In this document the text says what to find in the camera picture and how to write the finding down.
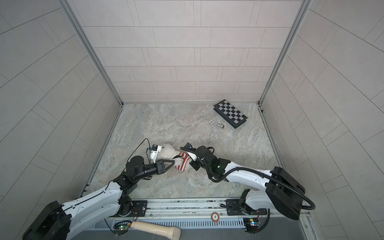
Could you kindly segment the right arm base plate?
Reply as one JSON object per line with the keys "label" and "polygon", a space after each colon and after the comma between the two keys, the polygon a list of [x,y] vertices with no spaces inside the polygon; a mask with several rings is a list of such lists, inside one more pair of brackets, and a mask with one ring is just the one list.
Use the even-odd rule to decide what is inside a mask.
{"label": "right arm base plate", "polygon": [[253,210],[239,203],[240,199],[227,199],[221,208],[226,209],[228,216],[267,216],[267,209]]}

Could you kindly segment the white teddy bear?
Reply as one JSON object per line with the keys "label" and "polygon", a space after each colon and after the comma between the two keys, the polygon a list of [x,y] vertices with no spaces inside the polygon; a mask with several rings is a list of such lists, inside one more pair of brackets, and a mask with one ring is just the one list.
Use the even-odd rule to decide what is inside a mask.
{"label": "white teddy bear", "polygon": [[[173,160],[174,156],[178,155],[179,152],[182,152],[182,151],[174,149],[170,144],[165,144],[162,146],[162,151],[158,154],[157,160]],[[189,163],[185,171],[189,172],[192,169],[193,168]]]}

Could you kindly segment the red white striped sweater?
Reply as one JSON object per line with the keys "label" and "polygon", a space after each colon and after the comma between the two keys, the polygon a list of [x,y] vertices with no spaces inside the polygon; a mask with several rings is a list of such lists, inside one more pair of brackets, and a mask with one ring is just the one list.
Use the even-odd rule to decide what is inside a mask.
{"label": "red white striped sweater", "polygon": [[174,168],[184,172],[192,159],[188,153],[179,152],[178,155],[174,156],[173,160],[175,161]]}

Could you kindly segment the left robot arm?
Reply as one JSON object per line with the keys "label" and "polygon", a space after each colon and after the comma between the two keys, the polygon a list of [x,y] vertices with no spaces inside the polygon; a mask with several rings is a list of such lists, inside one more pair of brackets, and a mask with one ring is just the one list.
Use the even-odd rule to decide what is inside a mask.
{"label": "left robot arm", "polygon": [[137,183],[165,173],[174,163],[174,160],[157,160],[146,165],[143,157],[135,156],[107,186],[64,204],[54,201],[45,206],[22,238],[70,240],[105,218],[116,214],[124,217],[131,211],[132,200],[129,194],[137,187]]}

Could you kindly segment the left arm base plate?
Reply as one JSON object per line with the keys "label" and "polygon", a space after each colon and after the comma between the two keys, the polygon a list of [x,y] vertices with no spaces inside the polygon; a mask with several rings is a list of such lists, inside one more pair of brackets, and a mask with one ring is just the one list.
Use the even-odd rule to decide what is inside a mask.
{"label": "left arm base plate", "polygon": [[147,210],[148,201],[130,201],[129,203],[123,204],[115,217],[121,218],[133,218],[133,217],[144,217]]}

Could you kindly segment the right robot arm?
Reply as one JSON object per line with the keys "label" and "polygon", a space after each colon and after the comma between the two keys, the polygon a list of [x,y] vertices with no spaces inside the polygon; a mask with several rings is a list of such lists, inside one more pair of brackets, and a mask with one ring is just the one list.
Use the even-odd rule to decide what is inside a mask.
{"label": "right robot arm", "polygon": [[187,144],[181,149],[192,158],[192,167],[195,170],[203,168],[212,182],[226,181],[248,186],[233,211],[253,215],[259,209],[275,209],[291,220],[298,220],[302,210],[316,209],[315,203],[305,195],[305,188],[283,168],[256,170],[243,167],[217,158],[212,147],[193,148]]}

